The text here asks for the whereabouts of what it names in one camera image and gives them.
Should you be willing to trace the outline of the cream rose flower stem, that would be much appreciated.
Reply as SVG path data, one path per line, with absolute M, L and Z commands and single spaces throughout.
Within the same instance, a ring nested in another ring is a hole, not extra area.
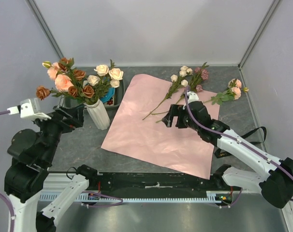
M 90 99 L 92 101 L 104 97 L 109 89 L 120 87 L 120 82 L 123 80 L 124 71 L 115 65 L 115 62 L 110 59 L 110 64 L 100 64 L 94 68 L 95 74 L 88 75 L 86 84 L 88 93 L 93 94 Z

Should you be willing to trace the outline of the aluminium frame post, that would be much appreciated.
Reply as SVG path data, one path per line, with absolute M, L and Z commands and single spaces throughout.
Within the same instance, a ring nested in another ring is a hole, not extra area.
M 253 38 L 251 39 L 245 53 L 243 54 L 239 64 L 238 64 L 238 69 L 242 70 L 244 67 L 245 63 L 247 62 L 250 54 L 252 53 L 253 49 L 255 48 L 257 42 L 261 38 L 262 34 L 264 33 L 265 29 L 267 28 L 269 22 L 271 21 L 273 15 L 275 14 L 277 8 L 279 5 L 282 3 L 282 0 L 273 0 L 271 2 L 271 5 L 269 6 L 265 16 L 263 17 L 259 27 L 257 28 Z
M 41 13 L 37 3 L 35 0 L 26 0 L 27 5 L 29 6 L 30 10 L 32 11 L 34 17 L 36 18 L 37 22 L 39 23 L 41 29 L 43 30 L 46 38 L 48 39 L 50 45 L 52 46 L 53 50 L 57 54 L 59 58 L 63 58 L 63 52 L 58 45 L 51 29 L 49 28 L 43 14 Z

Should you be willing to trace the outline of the white small rose stem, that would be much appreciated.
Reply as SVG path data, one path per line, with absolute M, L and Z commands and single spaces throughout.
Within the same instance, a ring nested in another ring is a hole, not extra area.
M 171 98 L 171 96 L 178 92 L 178 90 L 181 88 L 181 87 L 185 87 L 187 84 L 188 84 L 188 81 L 186 80 L 186 77 L 188 75 L 192 75 L 193 74 L 193 70 L 192 68 L 189 68 L 187 66 L 182 66 L 180 68 L 180 71 L 179 71 L 179 74 L 176 75 L 172 75 L 170 77 L 171 81 L 172 81 L 172 84 L 171 86 L 169 87 L 165 97 L 163 98 L 163 100 L 153 109 L 151 110 L 147 116 L 145 116 L 142 120 L 145 120 L 147 117 L 149 117 L 155 110 L 157 110 L 159 108 L 159 106 L 164 102 L 166 101 L 167 99 Z

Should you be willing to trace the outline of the peach peony flower stem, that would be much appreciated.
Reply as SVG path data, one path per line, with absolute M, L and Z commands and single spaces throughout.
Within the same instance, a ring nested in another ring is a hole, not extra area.
M 47 68 L 49 78 L 54 81 L 59 92 L 69 92 L 75 89 L 72 79 L 65 73 L 66 67 L 59 62 L 44 61 L 42 66 Z

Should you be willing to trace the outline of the pink peony bud stem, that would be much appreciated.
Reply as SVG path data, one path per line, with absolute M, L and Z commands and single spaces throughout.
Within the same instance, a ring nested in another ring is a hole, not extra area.
M 225 91 L 217 93 L 216 96 L 204 101 L 204 103 L 211 102 L 212 105 L 222 105 L 224 102 L 238 100 L 241 97 L 242 92 L 249 92 L 249 88 L 243 86 L 239 79 L 232 79 L 228 82 L 228 86 Z

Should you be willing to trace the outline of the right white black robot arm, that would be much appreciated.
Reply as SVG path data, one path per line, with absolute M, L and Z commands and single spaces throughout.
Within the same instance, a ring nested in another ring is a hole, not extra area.
M 175 117 L 177 128 L 193 129 L 203 141 L 230 153 L 253 170 L 242 171 L 230 165 L 222 167 L 221 173 L 213 178 L 216 189 L 234 186 L 255 191 L 279 209 L 293 201 L 293 159 L 280 159 L 260 150 L 225 123 L 212 119 L 201 101 L 172 104 L 162 122 L 170 128 Z

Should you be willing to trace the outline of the white ribbed vase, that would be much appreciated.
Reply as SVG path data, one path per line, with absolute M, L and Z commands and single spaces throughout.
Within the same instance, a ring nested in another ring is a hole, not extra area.
M 86 104 L 87 111 L 99 130 L 106 130 L 110 126 L 110 118 L 101 100 L 94 104 Z

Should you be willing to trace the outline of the beige square board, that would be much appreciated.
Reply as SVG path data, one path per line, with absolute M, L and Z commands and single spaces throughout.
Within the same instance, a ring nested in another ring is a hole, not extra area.
M 116 89 L 115 89 L 115 93 L 114 96 L 111 98 L 111 100 L 109 100 L 108 102 L 104 103 L 106 106 L 113 106 L 115 105 L 117 100 L 117 95 L 116 95 Z

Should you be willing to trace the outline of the left aluminium frame post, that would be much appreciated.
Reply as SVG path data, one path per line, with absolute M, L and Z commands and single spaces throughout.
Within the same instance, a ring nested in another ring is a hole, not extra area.
M 35 0 L 26 0 L 27 5 L 29 6 L 30 10 L 32 11 L 34 17 L 36 18 L 37 22 L 39 23 L 41 29 L 43 30 L 46 38 L 48 39 L 50 45 L 52 46 L 53 50 L 57 54 L 59 58 L 63 58 L 63 52 L 58 45 L 51 29 L 49 28 L 43 14 L 41 13 L 37 3 Z

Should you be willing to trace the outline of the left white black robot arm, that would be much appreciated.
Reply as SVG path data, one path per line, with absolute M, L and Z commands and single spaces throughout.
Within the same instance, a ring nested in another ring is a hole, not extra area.
M 97 187 L 97 171 L 87 165 L 76 169 L 65 189 L 50 205 L 37 211 L 38 201 L 52 166 L 60 138 L 84 124 L 84 106 L 55 106 L 53 112 L 36 112 L 30 103 L 18 108 L 21 117 L 30 118 L 40 130 L 25 129 L 12 138 L 7 152 L 12 165 L 4 179 L 4 191 L 9 197 L 10 232 L 54 232 L 75 199 L 86 189 Z

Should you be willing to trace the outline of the purple pink wrapping paper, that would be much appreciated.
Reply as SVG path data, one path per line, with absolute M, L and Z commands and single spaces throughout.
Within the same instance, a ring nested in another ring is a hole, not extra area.
M 158 121 L 182 91 L 164 103 L 171 82 L 135 75 L 123 97 L 101 148 L 196 177 L 209 179 L 213 145 L 192 129 L 166 127 Z

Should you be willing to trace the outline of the dark green plastic tray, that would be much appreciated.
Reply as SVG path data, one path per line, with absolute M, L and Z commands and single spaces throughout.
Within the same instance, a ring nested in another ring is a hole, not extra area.
M 109 110 L 118 109 L 120 104 L 121 104 L 121 101 L 122 101 L 122 99 L 124 97 L 124 94 L 125 94 L 125 86 L 124 86 L 123 80 L 121 80 L 120 81 L 120 86 L 118 88 L 116 88 L 116 95 L 117 95 L 116 103 L 113 106 L 106 106 L 103 103 L 105 108 L 106 108 L 106 110 L 109 111 Z M 78 102 L 78 100 L 74 100 L 74 99 L 71 99 L 69 97 L 60 97 L 60 100 L 59 100 L 59 105 L 63 106 L 63 107 L 66 107 L 66 108 L 75 107 L 75 106 L 77 106 L 79 104 L 80 103 Z

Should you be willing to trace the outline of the mauve rose flower stem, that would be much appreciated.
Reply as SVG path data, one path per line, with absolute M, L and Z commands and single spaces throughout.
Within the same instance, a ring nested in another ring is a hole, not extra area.
M 188 75 L 186 77 L 188 84 L 185 87 L 189 87 L 191 91 L 198 92 L 196 90 L 196 87 L 204 80 L 207 80 L 209 77 L 209 72 L 207 70 L 207 67 L 209 67 L 207 65 L 207 62 L 205 62 L 201 67 L 196 67 L 195 70 L 193 70 L 193 74 Z

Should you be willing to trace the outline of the rust brown rose stem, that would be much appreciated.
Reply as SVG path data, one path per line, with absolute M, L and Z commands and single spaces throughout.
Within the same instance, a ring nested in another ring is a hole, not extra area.
M 97 100 L 92 101 L 90 99 L 93 94 L 88 93 L 89 91 L 87 90 L 87 87 L 84 87 L 86 72 L 73 67 L 74 58 L 63 57 L 58 62 L 66 67 L 65 73 L 72 79 L 75 89 L 72 89 L 69 92 L 59 92 L 56 87 L 48 89 L 41 85 L 36 88 L 36 97 L 40 100 L 44 100 L 50 95 L 53 97 L 64 96 L 78 100 L 79 103 L 96 103 Z

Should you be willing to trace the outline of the blue rimmed black bowl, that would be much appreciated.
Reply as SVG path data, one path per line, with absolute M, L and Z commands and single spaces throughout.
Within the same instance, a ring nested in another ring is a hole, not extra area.
M 115 89 L 113 87 L 109 88 L 108 92 L 100 98 L 103 103 L 108 102 L 114 96 Z

